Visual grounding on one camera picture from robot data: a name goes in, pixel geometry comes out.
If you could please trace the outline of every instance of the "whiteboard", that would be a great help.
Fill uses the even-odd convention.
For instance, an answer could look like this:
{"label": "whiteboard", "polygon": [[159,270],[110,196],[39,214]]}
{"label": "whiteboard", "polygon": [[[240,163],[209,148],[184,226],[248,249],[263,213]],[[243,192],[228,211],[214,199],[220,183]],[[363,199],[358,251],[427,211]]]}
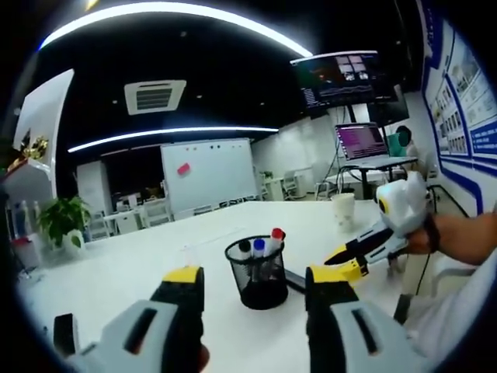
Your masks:
{"label": "whiteboard", "polygon": [[[167,144],[161,153],[173,214],[257,195],[246,138]],[[189,170],[180,175],[184,165]]]}

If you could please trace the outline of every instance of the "human arm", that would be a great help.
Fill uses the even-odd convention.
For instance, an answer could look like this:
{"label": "human arm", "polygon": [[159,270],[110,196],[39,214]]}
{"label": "human arm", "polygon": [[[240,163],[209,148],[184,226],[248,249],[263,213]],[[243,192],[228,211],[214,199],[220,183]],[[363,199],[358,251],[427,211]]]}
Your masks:
{"label": "human arm", "polygon": [[[497,247],[497,214],[487,213],[476,218],[451,215],[433,216],[440,233],[440,252],[460,262],[480,265]],[[410,254],[428,254],[428,235],[424,228],[413,232],[406,249]]]}

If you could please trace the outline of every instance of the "monitor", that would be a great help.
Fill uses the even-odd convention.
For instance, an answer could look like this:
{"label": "monitor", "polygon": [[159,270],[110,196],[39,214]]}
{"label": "monitor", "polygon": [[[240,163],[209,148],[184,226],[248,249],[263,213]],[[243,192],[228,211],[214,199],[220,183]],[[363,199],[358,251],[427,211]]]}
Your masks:
{"label": "monitor", "polygon": [[375,123],[338,124],[335,129],[348,160],[388,154],[380,129]]}
{"label": "monitor", "polygon": [[396,101],[391,103],[368,103],[367,111],[370,120],[378,124],[379,127],[400,122],[409,118],[409,111],[405,97],[402,94],[401,86],[394,87]]}
{"label": "monitor", "polygon": [[290,63],[310,110],[394,99],[376,51],[321,54]]}

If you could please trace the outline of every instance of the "white cup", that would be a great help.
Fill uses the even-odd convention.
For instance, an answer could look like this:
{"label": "white cup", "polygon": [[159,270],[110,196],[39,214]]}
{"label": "white cup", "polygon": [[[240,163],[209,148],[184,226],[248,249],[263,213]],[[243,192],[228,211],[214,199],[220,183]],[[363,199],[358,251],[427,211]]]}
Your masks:
{"label": "white cup", "polygon": [[354,228],[354,193],[342,193],[332,197],[335,223],[344,232]]}

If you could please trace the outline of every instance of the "led light strip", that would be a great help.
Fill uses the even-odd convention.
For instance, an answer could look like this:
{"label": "led light strip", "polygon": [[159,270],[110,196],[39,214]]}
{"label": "led light strip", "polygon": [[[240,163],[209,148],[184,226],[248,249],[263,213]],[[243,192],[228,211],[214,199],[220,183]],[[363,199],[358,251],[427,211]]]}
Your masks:
{"label": "led light strip", "polygon": [[90,13],[68,23],[65,26],[62,26],[58,30],[55,30],[41,44],[40,49],[46,47],[48,44],[63,37],[64,35],[72,33],[73,31],[92,23],[117,16],[125,16],[129,14],[146,12],[172,12],[219,19],[260,33],[261,35],[273,39],[276,42],[284,45],[285,47],[290,48],[292,51],[295,51],[302,57],[312,56],[312,53],[303,48],[301,45],[295,43],[293,40],[285,37],[281,33],[278,33],[274,30],[271,30],[269,27],[261,25],[260,23],[254,22],[241,16],[237,16],[236,14],[230,12],[225,12],[224,10],[209,8],[208,6],[202,5],[183,4],[181,2],[140,2],[137,4],[118,5],[112,8],[99,10],[98,12]]}
{"label": "led light strip", "polygon": [[92,141],[88,144],[78,145],[70,148],[68,152],[73,153],[78,150],[91,148],[92,146],[105,144],[107,142],[126,140],[128,138],[139,138],[142,136],[151,136],[154,134],[175,134],[179,132],[202,132],[202,131],[255,131],[255,132],[278,132],[277,128],[264,128],[264,127],[190,127],[190,128],[168,128],[164,130],[154,130],[145,132],[135,132],[133,134],[121,134],[111,138],[104,138],[102,140]]}

